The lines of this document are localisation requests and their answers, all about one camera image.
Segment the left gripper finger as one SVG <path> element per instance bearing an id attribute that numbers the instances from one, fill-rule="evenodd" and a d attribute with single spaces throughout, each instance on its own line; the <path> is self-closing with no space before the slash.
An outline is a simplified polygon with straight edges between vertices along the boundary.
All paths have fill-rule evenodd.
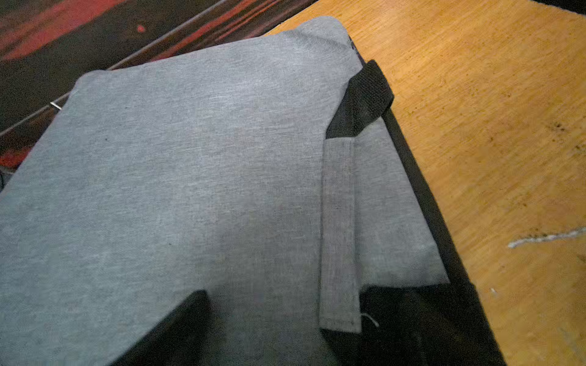
<path id="1" fill-rule="evenodd" d="M 113 365 L 197 365 L 212 314 L 209 295 L 195 291 Z"/>

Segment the grey laptop bag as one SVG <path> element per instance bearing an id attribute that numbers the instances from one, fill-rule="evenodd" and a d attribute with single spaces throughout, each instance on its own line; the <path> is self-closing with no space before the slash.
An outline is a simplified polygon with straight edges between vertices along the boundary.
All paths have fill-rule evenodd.
<path id="1" fill-rule="evenodd" d="M 503 365 L 393 100 L 331 17 L 80 78 L 1 193 L 1 363 L 205 290 L 197 365 Z"/>

